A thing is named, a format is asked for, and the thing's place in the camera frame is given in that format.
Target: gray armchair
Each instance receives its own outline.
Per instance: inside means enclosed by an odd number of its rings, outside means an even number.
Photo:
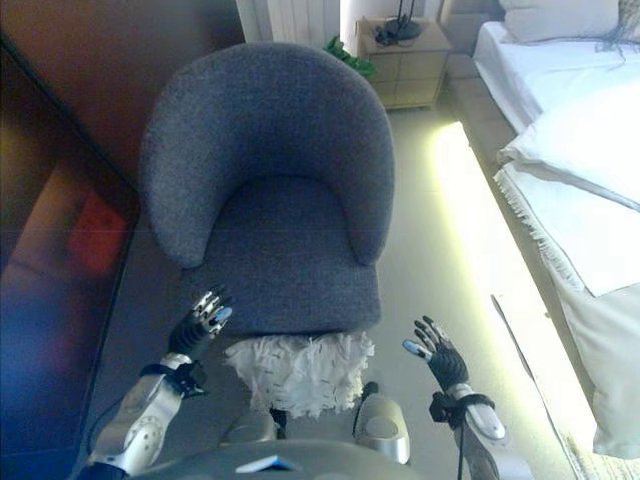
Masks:
[[[394,183],[386,114],[367,82],[307,47],[201,58],[160,95],[141,188],[190,304],[229,286],[232,334],[324,333],[379,320],[375,263]]]

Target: bed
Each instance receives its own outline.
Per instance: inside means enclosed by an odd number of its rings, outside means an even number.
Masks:
[[[612,12],[640,2],[585,2],[582,23],[576,10],[562,20],[579,0],[546,20],[553,2],[503,0],[505,17],[496,1],[445,0],[440,21],[460,52],[447,67],[456,111],[589,400],[593,451],[637,459],[640,52],[603,47],[620,34]]]

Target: nightstand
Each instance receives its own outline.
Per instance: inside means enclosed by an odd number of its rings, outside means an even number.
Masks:
[[[356,21],[357,56],[371,61],[378,73],[369,82],[386,108],[427,106],[436,103],[451,43],[435,20],[414,19],[422,33],[399,45],[375,41],[375,28],[385,19]]]

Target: armchair backrest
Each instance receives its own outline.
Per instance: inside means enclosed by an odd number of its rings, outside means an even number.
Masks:
[[[179,71],[156,103],[141,158],[143,201],[169,257],[200,265],[229,196],[269,175],[324,182],[340,199],[356,259],[377,260],[393,148],[362,77],[327,53],[282,43],[239,45]]]

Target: robotic arm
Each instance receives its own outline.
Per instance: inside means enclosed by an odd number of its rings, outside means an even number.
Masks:
[[[156,460],[182,400],[205,393],[206,376],[198,359],[226,324],[230,302],[224,287],[208,291],[176,325],[168,352],[160,363],[143,369],[102,430],[79,479],[135,476]]]
[[[429,411],[434,421],[447,422],[474,480],[532,480],[527,462],[513,451],[513,442],[494,411],[493,402],[467,384],[467,366],[446,333],[427,316],[414,322],[421,346],[411,340],[402,345],[422,358],[442,392],[433,396]]]

